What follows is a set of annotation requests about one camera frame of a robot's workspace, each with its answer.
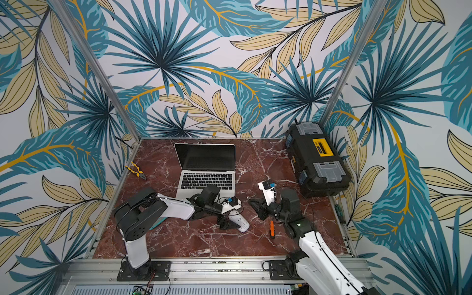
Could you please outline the white wireless mouse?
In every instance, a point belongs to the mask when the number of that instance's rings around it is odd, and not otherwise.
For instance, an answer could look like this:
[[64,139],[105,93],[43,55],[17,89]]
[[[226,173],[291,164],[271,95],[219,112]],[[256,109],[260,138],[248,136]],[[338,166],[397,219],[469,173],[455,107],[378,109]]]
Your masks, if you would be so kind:
[[229,215],[229,220],[237,225],[240,232],[246,232],[250,228],[249,222],[242,215]]

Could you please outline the silver laptop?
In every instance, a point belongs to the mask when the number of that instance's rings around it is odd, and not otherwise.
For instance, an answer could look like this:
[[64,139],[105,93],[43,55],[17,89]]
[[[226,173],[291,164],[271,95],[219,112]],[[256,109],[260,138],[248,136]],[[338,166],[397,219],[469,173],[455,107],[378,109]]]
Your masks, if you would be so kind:
[[210,184],[220,189],[220,198],[236,195],[236,146],[231,144],[175,143],[182,169],[177,199],[187,199]]

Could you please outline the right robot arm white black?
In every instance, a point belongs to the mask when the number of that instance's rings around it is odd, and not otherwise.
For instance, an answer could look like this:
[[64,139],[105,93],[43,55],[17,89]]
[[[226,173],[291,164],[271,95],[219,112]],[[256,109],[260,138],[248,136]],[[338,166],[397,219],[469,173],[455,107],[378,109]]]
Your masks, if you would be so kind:
[[329,249],[313,222],[302,214],[295,190],[282,190],[279,203],[274,194],[274,189],[265,190],[263,199],[250,199],[248,203],[261,220],[270,216],[280,221],[287,235],[299,245],[299,251],[286,258],[293,275],[303,279],[318,295],[379,294],[375,287],[369,288],[357,279]]

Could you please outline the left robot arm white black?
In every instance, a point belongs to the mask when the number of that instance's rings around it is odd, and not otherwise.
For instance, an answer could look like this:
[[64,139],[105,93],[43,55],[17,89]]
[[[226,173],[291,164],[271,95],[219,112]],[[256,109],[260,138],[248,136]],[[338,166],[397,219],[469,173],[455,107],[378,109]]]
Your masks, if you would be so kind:
[[125,243],[125,267],[136,277],[153,273],[146,234],[160,218],[194,221],[216,216],[220,229],[245,232],[248,223],[238,212],[240,208],[241,202],[234,197],[221,201],[220,189],[214,184],[186,200],[166,197],[152,187],[142,189],[113,210],[116,229]]

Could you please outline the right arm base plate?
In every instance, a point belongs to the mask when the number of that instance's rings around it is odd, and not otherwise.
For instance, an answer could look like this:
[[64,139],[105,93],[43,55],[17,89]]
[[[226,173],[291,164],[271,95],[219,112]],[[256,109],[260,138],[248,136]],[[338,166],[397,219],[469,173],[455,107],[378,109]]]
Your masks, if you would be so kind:
[[301,279],[296,275],[292,265],[285,260],[269,260],[266,264],[267,268],[263,267],[263,269],[269,272],[272,281]]

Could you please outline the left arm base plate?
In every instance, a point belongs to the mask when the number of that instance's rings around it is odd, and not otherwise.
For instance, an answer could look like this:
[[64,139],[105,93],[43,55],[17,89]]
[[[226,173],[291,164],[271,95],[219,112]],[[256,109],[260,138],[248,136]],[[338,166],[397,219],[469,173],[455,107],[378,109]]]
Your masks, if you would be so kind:
[[134,269],[127,260],[121,262],[117,281],[166,281],[171,261],[148,261]]

